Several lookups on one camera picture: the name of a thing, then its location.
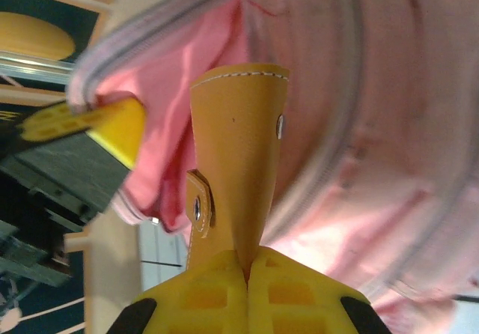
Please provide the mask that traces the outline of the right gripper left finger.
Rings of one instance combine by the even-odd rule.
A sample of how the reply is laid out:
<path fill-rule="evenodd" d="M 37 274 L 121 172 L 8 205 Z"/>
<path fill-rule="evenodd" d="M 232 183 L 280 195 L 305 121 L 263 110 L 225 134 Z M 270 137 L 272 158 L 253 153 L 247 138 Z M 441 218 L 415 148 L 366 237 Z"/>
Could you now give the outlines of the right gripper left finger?
<path fill-rule="evenodd" d="M 237 255 L 223 251 L 140 294 L 107 333 L 247 333 L 247 302 Z"/>

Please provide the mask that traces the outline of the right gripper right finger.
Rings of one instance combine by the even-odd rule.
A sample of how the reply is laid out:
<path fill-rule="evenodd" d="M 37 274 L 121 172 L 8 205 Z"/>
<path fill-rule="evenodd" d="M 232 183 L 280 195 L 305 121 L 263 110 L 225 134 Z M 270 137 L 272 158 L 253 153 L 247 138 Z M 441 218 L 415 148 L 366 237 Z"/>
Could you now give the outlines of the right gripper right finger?
<path fill-rule="evenodd" d="M 361 292 L 261 247 L 248 281 L 248 331 L 380 334 L 390 329 Z"/>

